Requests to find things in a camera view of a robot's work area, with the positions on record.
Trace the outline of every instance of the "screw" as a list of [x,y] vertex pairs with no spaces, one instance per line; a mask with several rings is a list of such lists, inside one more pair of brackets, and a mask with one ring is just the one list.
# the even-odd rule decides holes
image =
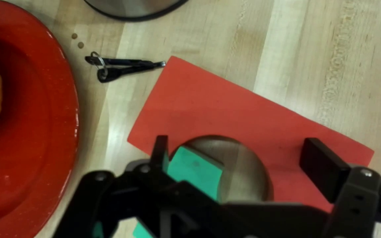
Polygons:
[[98,173],[97,176],[95,176],[96,181],[104,181],[106,179],[107,175],[105,173]]
[[141,172],[142,173],[147,173],[147,172],[149,172],[151,170],[151,168],[148,166],[148,165],[144,165],[144,166],[142,166],[141,167]]
[[361,173],[367,177],[371,177],[373,175],[373,173],[368,169],[362,169]]

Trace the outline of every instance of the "key ring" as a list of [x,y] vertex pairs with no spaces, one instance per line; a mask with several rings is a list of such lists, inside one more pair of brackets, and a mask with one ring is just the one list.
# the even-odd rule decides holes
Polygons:
[[101,78],[102,78],[103,80],[106,79],[107,76],[108,76],[108,69],[107,69],[106,63],[104,62],[104,60],[102,59],[102,57],[101,57],[98,53],[96,53],[95,51],[93,51],[93,52],[91,53],[91,57],[97,57],[97,58],[100,60],[101,65],[103,66],[103,69],[104,69],[104,73],[101,75]]

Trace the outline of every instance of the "wooden table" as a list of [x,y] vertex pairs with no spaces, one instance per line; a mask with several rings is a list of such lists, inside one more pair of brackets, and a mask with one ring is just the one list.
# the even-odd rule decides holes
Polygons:
[[[126,139],[161,70],[100,84],[83,60],[91,51],[181,57],[373,148],[370,167],[381,172],[381,0],[190,0],[141,23],[106,18],[82,0],[9,1],[55,34],[80,100],[77,166],[38,237],[51,237],[81,175],[119,175],[129,161],[147,157]],[[134,224],[121,223],[117,237],[131,237]]]

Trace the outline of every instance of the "red mat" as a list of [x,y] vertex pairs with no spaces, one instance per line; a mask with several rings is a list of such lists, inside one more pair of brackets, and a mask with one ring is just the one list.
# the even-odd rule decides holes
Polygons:
[[329,211],[331,204],[299,168],[306,137],[318,137],[348,163],[367,166],[373,151],[253,92],[171,57],[129,135],[150,154],[157,135],[172,152],[195,137],[231,137],[252,149],[269,172],[274,200]]

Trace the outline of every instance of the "circular hole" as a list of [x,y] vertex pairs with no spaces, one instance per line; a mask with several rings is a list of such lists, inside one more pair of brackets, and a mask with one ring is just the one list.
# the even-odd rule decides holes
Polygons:
[[358,215],[360,213],[360,210],[358,208],[352,208],[351,212]]
[[[222,169],[218,185],[220,203],[261,202],[272,199],[271,181],[263,163],[242,143],[227,137],[207,136],[192,139],[179,148],[181,147]],[[193,162],[192,166],[198,167],[199,164]]]

